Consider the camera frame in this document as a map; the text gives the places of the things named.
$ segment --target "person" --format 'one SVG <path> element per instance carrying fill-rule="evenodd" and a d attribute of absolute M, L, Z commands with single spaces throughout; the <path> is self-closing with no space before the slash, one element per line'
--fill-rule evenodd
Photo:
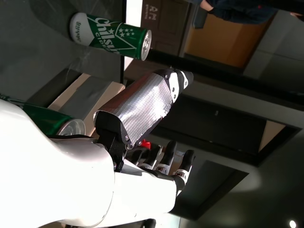
<path fill-rule="evenodd" d="M 209 14 L 223 20 L 242 23 L 260 24 L 269 20 L 278 9 L 294 12 L 293 16 L 304 20 L 302 0 L 187 0 L 197 3 Z"/>

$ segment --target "wooden door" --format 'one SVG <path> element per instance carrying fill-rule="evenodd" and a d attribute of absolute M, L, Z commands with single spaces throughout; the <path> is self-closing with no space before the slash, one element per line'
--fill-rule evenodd
<path fill-rule="evenodd" d="M 183 0 L 143 0 L 141 26 L 152 31 L 152 48 L 178 55 L 189 5 Z"/>

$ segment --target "red part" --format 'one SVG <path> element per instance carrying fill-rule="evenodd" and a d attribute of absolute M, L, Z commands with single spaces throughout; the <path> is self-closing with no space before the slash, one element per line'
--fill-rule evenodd
<path fill-rule="evenodd" d="M 142 144 L 141 144 L 142 147 L 145 147 L 147 149 L 151 149 L 151 143 L 146 141 L 145 139 L 142 140 Z"/>

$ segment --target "silver duct tape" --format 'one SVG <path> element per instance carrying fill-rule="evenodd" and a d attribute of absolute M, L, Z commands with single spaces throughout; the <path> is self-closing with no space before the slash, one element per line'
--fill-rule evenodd
<path fill-rule="evenodd" d="M 117 116 L 131 144 L 135 144 L 149 128 L 167 115 L 171 106 L 172 97 L 165 80 L 151 73 L 120 92 L 98 112 Z"/>

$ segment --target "black frame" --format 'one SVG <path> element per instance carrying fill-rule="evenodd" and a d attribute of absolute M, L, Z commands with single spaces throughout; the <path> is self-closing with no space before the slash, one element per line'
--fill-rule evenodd
<path fill-rule="evenodd" d="M 125 23 L 127 20 L 127 0 L 123 1 L 123 15 L 122 15 L 122 22 Z M 124 83 L 124 56 L 120 56 L 120 83 Z"/>
<path fill-rule="evenodd" d="M 150 50 L 147 60 L 164 64 L 169 67 L 191 71 L 194 74 L 198 74 L 212 80 L 213 85 L 223 89 L 236 91 L 240 94 L 272 102 L 274 104 L 304 111 L 303 98 L 292 93 L 273 88 L 249 77 L 233 74 L 200 62 L 173 56 L 153 49 Z"/>
<path fill-rule="evenodd" d="M 176 141 L 184 143 L 186 145 L 190 145 L 195 148 L 203 148 L 208 152 L 220 155 L 222 157 L 226 157 L 229 159 L 259 167 L 274 150 L 276 150 L 280 146 L 283 146 L 300 130 L 301 129 L 286 126 L 259 153 L 257 153 L 257 155 L 238 152 L 231 148 L 210 143 L 208 141 L 194 138 L 192 136 L 188 136 L 183 133 L 172 131 L 171 129 L 166 129 L 163 127 L 157 126 L 153 130 L 152 134 L 163 138 L 168 138 L 168 136 L 170 136 L 170 138 L 175 139 Z"/>

